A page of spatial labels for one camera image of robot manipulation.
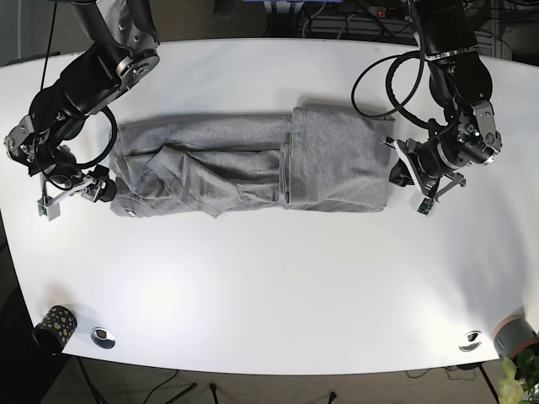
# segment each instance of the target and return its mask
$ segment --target patterned cup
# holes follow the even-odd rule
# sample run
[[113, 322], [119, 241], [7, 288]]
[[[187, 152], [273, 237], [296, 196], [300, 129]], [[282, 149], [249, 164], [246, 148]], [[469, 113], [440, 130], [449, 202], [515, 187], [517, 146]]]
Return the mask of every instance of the patterned cup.
[[77, 329], [77, 319], [65, 307], [53, 306], [34, 328], [32, 337], [44, 351], [57, 355]]

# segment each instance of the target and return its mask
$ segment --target gray floor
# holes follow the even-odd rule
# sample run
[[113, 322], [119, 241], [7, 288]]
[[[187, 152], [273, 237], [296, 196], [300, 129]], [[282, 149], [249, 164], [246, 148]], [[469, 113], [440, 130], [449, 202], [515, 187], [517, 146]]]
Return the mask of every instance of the gray floor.
[[[170, 369], [89, 359], [84, 363], [92, 382], [110, 404], [141, 404], [155, 385], [174, 373]], [[500, 376], [499, 366], [498, 361], [485, 364], [485, 369], [495, 383]], [[415, 370], [409, 372], [409, 375], [416, 377], [423, 373]], [[433, 369], [417, 380], [409, 379], [404, 372], [341, 376], [254, 376], [180, 371], [174, 380], [157, 390], [148, 403], [164, 403], [193, 382], [198, 385], [196, 389], [179, 402], [212, 404], [208, 388], [210, 383], [218, 386], [221, 404], [326, 404], [330, 391], [338, 395], [335, 404], [495, 402], [478, 370], [475, 374], [472, 371], [457, 370], [449, 372], [448, 376], [443, 369]], [[76, 360], [70, 361], [43, 401], [44, 404], [71, 402], [93, 404]]]
[[[226, 37], [260, 37], [266, 20], [261, 3], [237, 4], [237, 12], [229, 20], [215, 19], [211, 0], [153, 0], [152, 11], [163, 41]], [[51, 4], [41, 2], [34, 17], [33, 51], [44, 53], [48, 39]], [[52, 50], [61, 53], [83, 51], [90, 42], [78, 28], [65, 4], [58, 7], [58, 17]], [[0, 229], [0, 243], [3, 241]], [[16, 285], [16, 276], [8, 249], [0, 253], [0, 305]], [[161, 381], [173, 375], [170, 369], [155, 369], [85, 359], [94, 384], [110, 404], [141, 404], [147, 393]], [[498, 361], [485, 364], [497, 385], [501, 376]], [[410, 372], [410, 376], [422, 371]], [[490, 403], [494, 402], [481, 374], [477, 371], [446, 372], [433, 369], [425, 376], [410, 379], [404, 372], [376, 375], [342, 376], [253, 376], [219, 375], [181, 371], [169, 384], [159, 389], [148, 404], [165, 402], [191, 382], [198, 387], [180, 402], [212, 403], [208, 385], [220, 388], [220, 403], [295, 403], [325, 404], [330, 391], [336, 391], [338, 403], [407, 404]], [[93, 404], [77, 361], [72, 359], [43, 401], [45, 404]]]

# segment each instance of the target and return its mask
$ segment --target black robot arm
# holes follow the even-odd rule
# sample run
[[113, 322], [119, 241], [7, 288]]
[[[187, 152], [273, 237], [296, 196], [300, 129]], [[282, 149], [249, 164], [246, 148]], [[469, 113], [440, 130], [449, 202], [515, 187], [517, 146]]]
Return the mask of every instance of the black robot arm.
[[[399, 113], [426, 129], [429, 139], [419, 143], [412, 139], [386, 143], [397, 149], [399, 161], [390, 174], [390, 182], [399, 186], [414, 185], [422, 195], [417, 199], [420, 213], [428, 215], [437, 199], [466, 180], [456, 170], [469, 164], [490, 164], [501, 151], [501, 135], [496, 130], [494, 110], [490, 103], [492, 78], [479, 59], [476, 36], [467, 23], [459, 0], [420, 0], [414, 3], [415, 24], [424, 35], [425, 60], [430, 69], [430, 92], [444, 109], [447, 124], [423, 121], [405, 108]], [[392, 92], [395, 71], [406, 60], [419, 58], [419, 52], [408, 52], [395, 59], [387, 80], [387, 95], [399, 105]], [[448, 177], [449, 185], [440, 189]]]
[[[67, 66], [58, 80], [35, 96], [29, 113], [5, 140], [9, 156], [42, 176], [40, 213], [50, 220], [59, 215], [60, 200], [81, 193], [93, 202], [115, 197], [109, 169], [99, 166], [117, 134], [108, 104], [129, 91], [159, 62], [157, 32], [148, 0], [78, 0], [69, 3], [93, 45]], [[105, 150], [80, 163], [63, 141], [77, 136], [86, 119], [103, 112], [112, 127]], [[90, 173], [83, 170], [96, 167]], [[62, 190], [47, 194], [48, 183]]]

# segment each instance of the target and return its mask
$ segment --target folded shirt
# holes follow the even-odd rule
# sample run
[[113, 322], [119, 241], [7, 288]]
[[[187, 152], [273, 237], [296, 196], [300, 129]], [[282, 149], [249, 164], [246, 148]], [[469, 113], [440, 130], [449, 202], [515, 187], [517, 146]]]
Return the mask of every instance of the folded shirt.
[[285, 209], [376, 212], [387, 204], [392, 120], [347, 108], [174, 117], [122, 125], [110, 154], [117, 215]]

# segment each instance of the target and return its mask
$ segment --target white table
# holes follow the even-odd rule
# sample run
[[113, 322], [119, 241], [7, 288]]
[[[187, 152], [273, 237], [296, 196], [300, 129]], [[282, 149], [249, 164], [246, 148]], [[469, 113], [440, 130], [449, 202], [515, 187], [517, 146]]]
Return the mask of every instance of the white table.
[[[165, 44], [155, 71], [111, 109], [126, 122], [348, 104], [365, 67], [405, 50], [324, 40]], [[47, 82], [74, 57], [50, 60]], [[468, 186], [445, 195], [432, 218], [408, 207], [411, 187], [392, 187], [381, 214], [269, 209], [137, 220], [75, 197], [48, 222], [37, 214], [39, 179], [0, 153], [0, 208], [32, 321], [64, 305], [79, 322], [68, 354], [215, 372], [349, 374], [496, 358], [488, 342], [472, 353], [458, 345], [523, 301], [539, 325], [529, 296], [539, 273], [539, 70], [484, 62], [504, 150], [489, 167], [463, 170]], [[0, 133], [27, 113], [42, 66], [0, 69]], [[416, 69], [408, 62], [398, 71], [401, 99]], [[389, 108], [385, 72], [362, 84], [360, 104]], [[409, 108], [443, 122], [427, 77]], [[401, 118], [397, 128], [403, 139], [426, 137]], [[102, 150], [108, 131], [103, 116], [88, 120], [71, 142], [79, 161]], [[97, 326], [115, 335], [113, 349], [92, 343]]]

